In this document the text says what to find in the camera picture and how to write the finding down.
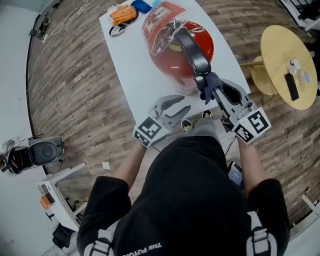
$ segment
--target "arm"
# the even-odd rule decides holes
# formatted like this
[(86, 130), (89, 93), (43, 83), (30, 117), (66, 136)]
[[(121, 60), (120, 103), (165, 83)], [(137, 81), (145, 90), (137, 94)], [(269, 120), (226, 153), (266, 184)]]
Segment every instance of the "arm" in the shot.
[(241, 139), (238, 139), (238, 145), (241, 157), (242, 177), (246, 197), (256, 188), (260, 182), (268, 177), (259, 159), (254, 145), (246, 145)]
[(147, 148), (145, 148), (140, 142), (136, 141), (129, 155), (113, 174), (114, 178), (121, 179), (128, 184), (129, 191), (136, 180), (146, 151)]

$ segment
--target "yellow table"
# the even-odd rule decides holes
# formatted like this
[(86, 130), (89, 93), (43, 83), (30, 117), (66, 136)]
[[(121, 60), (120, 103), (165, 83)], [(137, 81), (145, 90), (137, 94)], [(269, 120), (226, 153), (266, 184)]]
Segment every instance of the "yellow table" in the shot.
[[(317, 73), (314, 62), (304, 43), (289, 29), (272, 25), (265, 29), (261, 38), (261, 55), (253, 63), (240, 65), (250, 66), (252, 80), (257, 88), (264, 94), (279, 95), (291, 107), (298, 110), (309, 108), (315, 101), (318, 89)], [(289, 71), (287, 64), (292, 58), (297, 58), (301, 70), (294, 75), (295, 85), (299, 98), (292, 101), (285, 79)], [(299, 72), (307, 71), (309, 83), (298, 80)]]

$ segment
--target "person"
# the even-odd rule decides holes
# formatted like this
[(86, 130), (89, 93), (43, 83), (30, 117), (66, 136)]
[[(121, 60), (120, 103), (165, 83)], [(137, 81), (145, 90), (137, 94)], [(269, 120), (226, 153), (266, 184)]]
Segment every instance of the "person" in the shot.
[(212, 116), (205, 111), (195, 127), (182, 120), (187, 136), (154, 159), (133, 205), (128, 193), (146, 152), (138, 141), (112, 177), (96, 179), (78, 231), (80, 255), (246, 255), (250, 211), (284, 254), (290, 232), (280, 182), (239, 139), (244, 196), (227, 175)]

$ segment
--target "black cable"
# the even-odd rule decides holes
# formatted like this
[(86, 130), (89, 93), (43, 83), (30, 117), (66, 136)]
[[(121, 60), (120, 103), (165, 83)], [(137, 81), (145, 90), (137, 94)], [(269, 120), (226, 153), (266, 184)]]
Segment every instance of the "black cable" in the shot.
[(230, 142), (229, 146), (227, 147), (227, 149), (226, 149), (226, 151), (224, 153), (224, 156), (227, 156), (227, 154), (228, 154), (232, 144), (235, 142), (236, 138), (237, 138), (237, 136), (234, 136), (233, 140)]
[(19, 147), (19, 146), (20, 146), (20, 144), (21, 144), (21, 142), (24, 142), (25, 140), (27, 140), (27, 138), (25, 138), (25, 139), (21, 140), (21, 141), (19, 142), (19, 144), (18, 144), (18, 145), (16, 145), (16, 147)]
[(50, 15), (50, 19), (52, 19), (52, 15), (54, 15), (56, 8), (53, 8), (52, 13), (49, 13), (48, 15)]
[(155, 148), (154, 146), (152, 146), (152, 148), (158, 151), (159, 153), (161, 152), (159, 149)]
[(9, 139), (6, 143), (6, 149), (5, 149), (5, 152), (8, 152), (8, 148), (9, 148), (9, 145), (10, 145), (10, 142), (12, 141), (13, 142), (13, 146), (17, 143), (17, 141), (19, 141), (20, 138), (18, 136), (16, 137), (13, 137), (11, 139)]
[(62, 166), (62, 164), (64, 163), (64, 161), (62, 160), (62, 159), (60, 159), (59, 160), (59, 162), (61, 162), (61, 164), (60, 164), (60, 167), (59, 167), (59, 169), (58, 169), (58, 171), (57, 172), (59, 172), (60, 171), (60, 169), (61, 169), (61, 166)]

